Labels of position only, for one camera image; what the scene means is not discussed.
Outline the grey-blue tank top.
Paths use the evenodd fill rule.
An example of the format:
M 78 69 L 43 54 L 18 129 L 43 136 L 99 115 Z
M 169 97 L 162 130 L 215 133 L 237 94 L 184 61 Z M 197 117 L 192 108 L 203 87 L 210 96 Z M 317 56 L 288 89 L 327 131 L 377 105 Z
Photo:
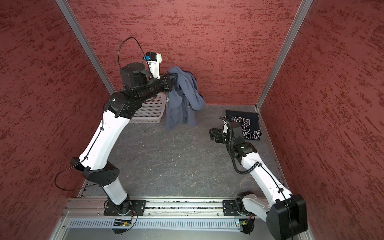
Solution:
M 195 112 L 206 106 L 205 98 L 199 93 L 197 79 L 191 72 L 183 71 L 178 66 L 169 69 L 168 73 L 177 74 L 177 80 L 167 94 L 166 127 L 168 130 L 183 124 L 195 127 Z

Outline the navy tank top red trim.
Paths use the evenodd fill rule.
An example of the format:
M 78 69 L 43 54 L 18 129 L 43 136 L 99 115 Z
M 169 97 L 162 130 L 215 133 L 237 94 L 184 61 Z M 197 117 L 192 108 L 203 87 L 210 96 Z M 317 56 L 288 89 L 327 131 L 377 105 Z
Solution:
M 226 110 L 226 117 L 242 125 L 243 136 L 246 140 L 261 140 L 262 133 L 259 126 L 259 114 Z

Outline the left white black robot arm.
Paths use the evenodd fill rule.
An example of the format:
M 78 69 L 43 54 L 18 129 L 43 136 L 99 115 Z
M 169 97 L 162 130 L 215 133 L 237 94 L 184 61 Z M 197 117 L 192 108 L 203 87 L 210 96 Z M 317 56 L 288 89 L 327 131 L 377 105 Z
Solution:
M 155 65 L 145 68 L 142 63 L 131 63 L 120 68 L 124 88 L 111 95 L 103 109 L 98 129 L 85 151 L 71 160 L 71 165 L 83 173 L 89 182 L 101 186 L 108 197 L 107 204 L 115 214 L 125 216 L 133 212 L 130 197 L 120 180 L 120 170 L 108 161 L 119 135 L 143 103 L 159 93 L 169 93 L 177 74 L 160 75 Z

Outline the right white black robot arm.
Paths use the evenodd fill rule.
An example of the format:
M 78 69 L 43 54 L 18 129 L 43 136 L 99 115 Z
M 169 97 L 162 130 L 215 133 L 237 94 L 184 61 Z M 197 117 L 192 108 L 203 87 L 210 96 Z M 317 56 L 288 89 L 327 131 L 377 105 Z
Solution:
M 301 195 L 294 195 L 273 175 L 257 149 L 245 140 L 238 123 L 225 123 L 222 129 L 209 130 L 210 140 L 224 144 L 238 174 L 250 174 L 265 200 L 244 192 L 237 196 L 236 211 L 262 219 L 276 240 L 293 239 L 308 230 L 307 204 Z

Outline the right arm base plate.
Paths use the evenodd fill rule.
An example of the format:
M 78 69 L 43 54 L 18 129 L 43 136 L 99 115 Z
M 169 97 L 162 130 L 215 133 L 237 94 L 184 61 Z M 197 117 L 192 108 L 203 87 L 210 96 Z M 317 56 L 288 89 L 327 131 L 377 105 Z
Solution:
M 224 216 L 250 217 L 251 214 L 259 218 L 266 217 L 265 206 L 252 199 L 236 199 L 223 201 Z

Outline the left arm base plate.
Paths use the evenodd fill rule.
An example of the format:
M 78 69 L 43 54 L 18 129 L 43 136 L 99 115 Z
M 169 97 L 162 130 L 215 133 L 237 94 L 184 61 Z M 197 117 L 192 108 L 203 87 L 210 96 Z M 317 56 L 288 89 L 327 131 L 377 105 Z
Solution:
M 137 214 L 142 216 L 144 214 L 145 200 L 130 200 L 124 201 L 120 206 L 115 205 L 112 201 L 106 200 L 104 203 L 104 216 L 133 216 Z

